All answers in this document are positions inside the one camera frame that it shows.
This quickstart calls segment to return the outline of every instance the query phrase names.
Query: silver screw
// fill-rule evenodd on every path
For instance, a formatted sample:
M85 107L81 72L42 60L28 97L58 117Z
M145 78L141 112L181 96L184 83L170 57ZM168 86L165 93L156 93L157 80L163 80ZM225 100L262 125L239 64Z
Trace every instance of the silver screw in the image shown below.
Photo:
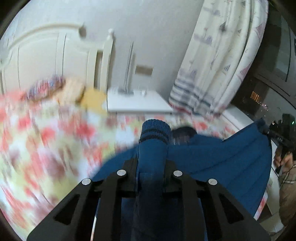
M213 186L215 186L215 185L217 185L217 180L216 179L213 179L213 178L211 178L210 180L209 180L209 184L210 185L213 185Z
M183 173L181 171L174 171L174 176L175 177L180 177L182 175L183 175Z
M121 169L117 171L118 176L124 176L125 174L126 174L126 170Z
M85 178L85 179L82 180L82 184L85 185L85 186L90 184L90 183L91 183L91 180L89 178Z

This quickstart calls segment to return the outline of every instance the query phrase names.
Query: pillow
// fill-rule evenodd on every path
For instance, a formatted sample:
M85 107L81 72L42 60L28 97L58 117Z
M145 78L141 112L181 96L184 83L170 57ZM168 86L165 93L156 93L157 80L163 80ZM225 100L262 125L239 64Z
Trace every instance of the pillow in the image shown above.
M63 89L58 90L53 95L53 99L60 105L75 103L81 100L84 93L85 85L80 79L66 78Z
M80 106L101 115L107 115L107 95L99 90L87 88Z
M63 86L64 77L53 76L50 79L38 81L24 94L27 101L39 101L51 96L57 89Z

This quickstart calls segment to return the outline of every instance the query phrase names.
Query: striped curtain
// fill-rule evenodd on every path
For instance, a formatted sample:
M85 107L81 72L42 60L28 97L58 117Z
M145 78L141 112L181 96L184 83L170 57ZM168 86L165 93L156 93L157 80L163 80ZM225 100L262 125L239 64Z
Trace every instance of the striped curtain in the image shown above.
M205 0L169 103L219 116L240 87L259 49L267 0Z

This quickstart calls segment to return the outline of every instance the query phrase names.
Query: person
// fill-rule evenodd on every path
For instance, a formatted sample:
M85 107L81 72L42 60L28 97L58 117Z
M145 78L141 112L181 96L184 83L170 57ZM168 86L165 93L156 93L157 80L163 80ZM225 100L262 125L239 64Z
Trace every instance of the person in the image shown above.
M274 165L282 166L283 172L279 176L280 193L279 193L279 215L284 226L287 226L296 213L296 153L288 152L281 159L282 147L276 149Z

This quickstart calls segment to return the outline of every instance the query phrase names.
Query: white bed headboard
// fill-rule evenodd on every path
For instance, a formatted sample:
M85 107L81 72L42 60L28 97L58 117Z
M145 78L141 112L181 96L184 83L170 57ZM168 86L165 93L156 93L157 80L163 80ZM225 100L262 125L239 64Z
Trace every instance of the white bed headboard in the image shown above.
M81 39L78 24L48 24L25 33L0 56L2 93L28 89L53 74L78 77L87 86L107 92L112 29L107 40L94 43Z

